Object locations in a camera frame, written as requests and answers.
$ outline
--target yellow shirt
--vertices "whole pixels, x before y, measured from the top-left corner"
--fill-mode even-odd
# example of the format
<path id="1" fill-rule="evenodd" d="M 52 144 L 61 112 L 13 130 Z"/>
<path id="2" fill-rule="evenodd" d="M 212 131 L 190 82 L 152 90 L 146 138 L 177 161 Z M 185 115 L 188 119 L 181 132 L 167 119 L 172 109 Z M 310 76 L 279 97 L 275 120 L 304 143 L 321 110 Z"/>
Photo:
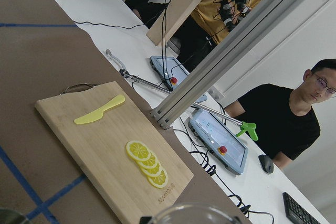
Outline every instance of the yellow shirt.
<path id="1" fill-rule="evenodd" d="M 217 11 L 220 4 L 214 3 L 214 1 L 218 0 L 202 0 L 191 12 L 191 16 L 210 36 L 218 33 L 213 37 L 213 40 L 219 44 L 229 32 L 225 29 L 225 25 L 220 19 L 220 15 Z M 251 0 L 251 3 L 249 4 L 250 8 L 254 8 L 260 1 L 261 0 Z"/>

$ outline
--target keyboard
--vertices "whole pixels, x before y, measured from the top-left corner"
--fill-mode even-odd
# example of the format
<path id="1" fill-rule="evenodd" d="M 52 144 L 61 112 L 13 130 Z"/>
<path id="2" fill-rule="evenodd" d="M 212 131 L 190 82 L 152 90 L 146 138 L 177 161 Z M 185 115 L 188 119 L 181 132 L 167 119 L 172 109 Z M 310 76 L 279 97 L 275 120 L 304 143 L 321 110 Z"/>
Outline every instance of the keyboard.
<path id="1" fill-rule="evenodd" d="M 303 207 L 299 205 L 288 193 L 282 193 L 285 203 L 286 216 L 294 224 L 320 224 Z"/>

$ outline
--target wooden plank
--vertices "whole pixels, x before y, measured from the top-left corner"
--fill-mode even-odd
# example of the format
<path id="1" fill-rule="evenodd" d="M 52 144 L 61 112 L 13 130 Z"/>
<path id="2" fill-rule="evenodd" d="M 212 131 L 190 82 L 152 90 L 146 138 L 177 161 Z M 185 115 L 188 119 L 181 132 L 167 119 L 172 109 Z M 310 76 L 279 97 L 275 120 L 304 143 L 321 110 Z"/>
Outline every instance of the wooden plank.
<path id="1" fill-rule="evenodd" d="M 166 28 L 162 36 L 162 20 L 164 11 L 146 33 L 147 37 L 157 46 L 163 41 L 168 41 L 188 18 L 201 0 L 171 0 L 166 11 Z"/>
<path id="2" fill-rule="evenodd" d="M 74 119 L 101 107 L 118 94 L 125 103 L 102 119 L 76 125 Z M 192 172 L 116 82 L 37 101 L 36 109 L 122 223 L 139 223 L 171 206 L 193 177 Z M 169 176 L 166 187 L 153 187 L 125 145 L 137 140 L 158 157 Z"/>

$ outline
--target yellow lemon slice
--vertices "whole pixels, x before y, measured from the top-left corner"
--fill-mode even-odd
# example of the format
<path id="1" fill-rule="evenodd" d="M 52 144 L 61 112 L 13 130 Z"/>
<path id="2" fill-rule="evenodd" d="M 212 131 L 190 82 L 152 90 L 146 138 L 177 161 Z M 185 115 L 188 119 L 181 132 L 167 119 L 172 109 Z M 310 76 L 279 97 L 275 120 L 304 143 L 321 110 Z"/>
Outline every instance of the yellow lemon slice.
<path id="1" fill-rule="evenodd" d="M 164 168 L 162 168 L 159 176 L 147 177 L 149 183 L 151 183 L 156 188 L 163 188 L 168 184 L 168 174 Z"/>
<path id="2" fill-rule="evenodd" d="M 146 160 L 146 161 L 137 161 L 136 163 L 142 167 L 142 168 L 145 168 L 145 169 L 153 169 L 156 167 L 156 165 L 158 164 L 158 159 L 157 159 L 157 156 L 155 155 L 155 153 L 153 153 L 151 150 L 150 150 L 150 153 L 151 153 L 151 157 Z"/>
<path id="3" fill-rule="evenodd" d="M 160 175 L 162 171 L 162 167 L 159 161 L 157 162 L 157 165 L 154 168 L 145 169 L 145 168 L 140 167 L 140 169 L 143 173 L 145 173 L 149 177 L 156 177 Z"/>
<path id="4" fill-rule="evenodd" d="M 151 157 L 151 152 L 147 146 L 139 141 L 129 141 L 126 144 L 127 154 L 136 161 L 147 161 Z"/>

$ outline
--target knife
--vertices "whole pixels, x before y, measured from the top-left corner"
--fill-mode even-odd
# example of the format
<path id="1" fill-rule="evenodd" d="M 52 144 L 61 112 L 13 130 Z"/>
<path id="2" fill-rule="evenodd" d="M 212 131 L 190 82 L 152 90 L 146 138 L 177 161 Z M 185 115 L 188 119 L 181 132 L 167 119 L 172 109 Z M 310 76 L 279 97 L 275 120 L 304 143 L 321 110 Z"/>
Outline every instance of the knife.
<path id="1" fill-rule="evenodd" d="M 114 97 L 112 100 L 110 100 L 108 103 L 104 104 L 102 107 L 83 115 L 79 118 L 76 118 L 73 122 L 76 124 L 84 124 L 84 123 L 91 123 L 96 120 L 99 120 L 103 117 L 104 111 L 109 110 L 113 107 L 116 107 L 118 105 L 122 105 L 125 102 L 125 97 L 122 94 L 118 94 L 116 97 Z"/>

